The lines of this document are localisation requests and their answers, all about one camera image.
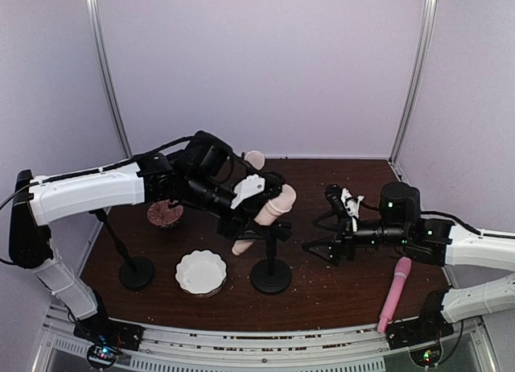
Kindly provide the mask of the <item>tall black mic stand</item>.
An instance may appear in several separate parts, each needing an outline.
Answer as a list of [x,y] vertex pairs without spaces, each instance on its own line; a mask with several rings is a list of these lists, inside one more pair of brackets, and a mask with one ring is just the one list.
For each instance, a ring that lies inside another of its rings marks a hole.
[[123,258],[118,277],[123,287],[131,291],[141,291],[154,279],[155,267],[151,260],[142,256],[131,256],[125,243],[118,237],[109,223],[108,214],[104,209],[89,211],[106,228],[113,240],[115,250]]
[[292,272],[287,263],[277,259],[277,244],[286,242],[291,237],[291,223],[274,221],[271,225],[259,225],[254,221],[251,227],[265,241],[266,258],[252,267],[250,282],[263,295],[281,294],[290,286]]

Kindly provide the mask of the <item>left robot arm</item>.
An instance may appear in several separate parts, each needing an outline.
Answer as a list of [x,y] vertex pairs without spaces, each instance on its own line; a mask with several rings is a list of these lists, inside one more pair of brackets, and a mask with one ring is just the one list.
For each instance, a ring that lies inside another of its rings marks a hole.
[[31,270],[94,340],[107,342],[113,326],[101,297],[70,271],[52,248],[53,221],[119,205],[177,200],[234,222],[242,229],[266,188],[255,167],[216,136],[199,131],[161,148],[104,167],[57,176],[18,174],[10,211],[12,265]]

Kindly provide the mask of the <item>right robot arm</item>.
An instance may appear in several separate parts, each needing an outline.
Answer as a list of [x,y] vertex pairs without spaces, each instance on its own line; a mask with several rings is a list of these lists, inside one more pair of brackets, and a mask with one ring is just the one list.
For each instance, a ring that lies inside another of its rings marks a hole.
[[361,196],[354,197],[346,188],[330,184],[324,196],[330,209],[312,224],[331,232],[331,236],[304,242],[304,251],[333,266],[339,265],[342,259],[352,261],[359,249],[390,246],[402,252],[380,314],[379,333],[385,333],[393,325],[393,315],[413,262],[437,267],[470,265],[508,272],[504,278],[474,287],[429,294],[419,317],[433,326],[514,307],[512,233],[477,229],[451,214],[423,211],[419,190],[402,182],[390,182],[381,188],[379,204],[374,207],[379,214],[376,220],[359,218],[366,204]]

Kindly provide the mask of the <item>beige microphone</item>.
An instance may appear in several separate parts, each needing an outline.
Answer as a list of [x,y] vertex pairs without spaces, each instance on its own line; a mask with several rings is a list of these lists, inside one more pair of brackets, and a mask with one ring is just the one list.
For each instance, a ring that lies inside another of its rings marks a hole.
[[257,170],[263,169],[266,163],[266,158],[260,151],[247,152],[247,159],[251,162],[252,166]]
[[[259,225],[271,225],[279,217],[291,211],[296,198],[296,191],[289,184],[284,184],[281,193],[277,197],[267,201],[254,218],[254,221]],[[237,240],[233,243],[232,253],[236,256],[241,255],[255,242],[256,238]]]

